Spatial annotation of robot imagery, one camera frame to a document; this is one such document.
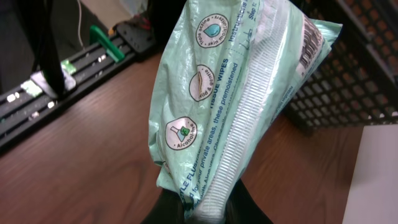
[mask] wood grain tabletop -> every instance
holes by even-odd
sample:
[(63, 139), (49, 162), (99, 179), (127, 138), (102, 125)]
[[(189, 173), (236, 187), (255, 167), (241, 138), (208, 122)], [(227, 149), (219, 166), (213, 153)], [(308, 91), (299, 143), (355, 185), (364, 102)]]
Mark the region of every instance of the wood grain tabletop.
[[(161, 54), (135, 63), (0, 158), (0, 223), (139, 223), (161, 189), (147, 147)], [(341, 223), (362, 128), (304, 136), (282, 116), (243, 181), (274, 223)]]

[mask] green plastic bracket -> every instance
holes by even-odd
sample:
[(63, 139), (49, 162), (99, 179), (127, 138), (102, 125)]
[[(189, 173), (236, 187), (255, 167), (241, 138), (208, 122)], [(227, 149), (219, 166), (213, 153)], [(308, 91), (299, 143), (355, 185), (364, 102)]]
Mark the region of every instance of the green plastic bracket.
[(109, 38), (97, 26), (90, 27), (90, 45), (99, 42), (105, 49), (106, 53), (116, 62), (119, 63), (125, 58), (125, 55), (109, 40)]

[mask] green plastic package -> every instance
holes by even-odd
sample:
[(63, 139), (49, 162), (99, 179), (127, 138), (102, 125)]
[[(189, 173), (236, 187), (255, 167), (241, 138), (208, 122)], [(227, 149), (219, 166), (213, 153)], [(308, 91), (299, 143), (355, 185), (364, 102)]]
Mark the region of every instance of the green plastic package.
[(187, 1), (149, 115), (157, 185), (180, 195), (186, 218), (223, 221), (260, 138), (340, 30), (284, 0)]

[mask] wire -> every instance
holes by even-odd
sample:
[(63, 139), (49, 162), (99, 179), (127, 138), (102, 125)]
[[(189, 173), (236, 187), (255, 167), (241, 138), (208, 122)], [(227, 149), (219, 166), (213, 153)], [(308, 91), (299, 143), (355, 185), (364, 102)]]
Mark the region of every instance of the wire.
[(79, 5), (79, 25), (77, 28), (77, 36), (79, 38), (79, 43), (84, 50), (85, 46), (83, 45), (83, 41), (81, 41), (81, 35), (80, 35), (80, 30), (81, 30), (81, 2), (80, 2), (80, 0), (77, 0), (77, 4)]

